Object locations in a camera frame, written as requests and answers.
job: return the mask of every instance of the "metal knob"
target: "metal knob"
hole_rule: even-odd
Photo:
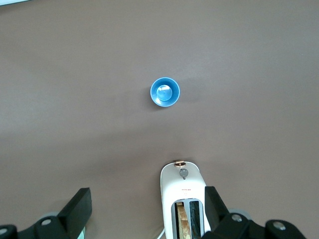
[[[180,169],[179,174],[185,180],[188,176],[188,170],[186,168],[182,168]]]

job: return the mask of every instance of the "blue bowl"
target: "blue bowl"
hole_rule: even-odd
[[[180,89],[178,83],[169,77],[157,79],[151,86],[151,98],[155,104],[169,107],[176,103]]]

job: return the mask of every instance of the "white cable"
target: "white cable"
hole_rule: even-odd
[[[165,232],[165,228],[164,228],[163,231],[160,233],[160,235],[159,235],[159,237],[158,237],[157,239],[160,239],[161,236],[163,236],[164,232]]]

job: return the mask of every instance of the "blue cup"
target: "blue cup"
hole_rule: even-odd
[[[169,107],[176,103],[180,89],[178,83],[169,77],[157,79],[151,86],[151,98],[161,107]]]

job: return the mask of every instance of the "power cord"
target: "power cord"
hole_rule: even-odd
[[[160,239],[160,238],[163,236],[164,232],[165,232],[165,228],[164,228],[163,231],[160,233],[160,235],[159,235],[159,237],[158,237],[157,239]]]

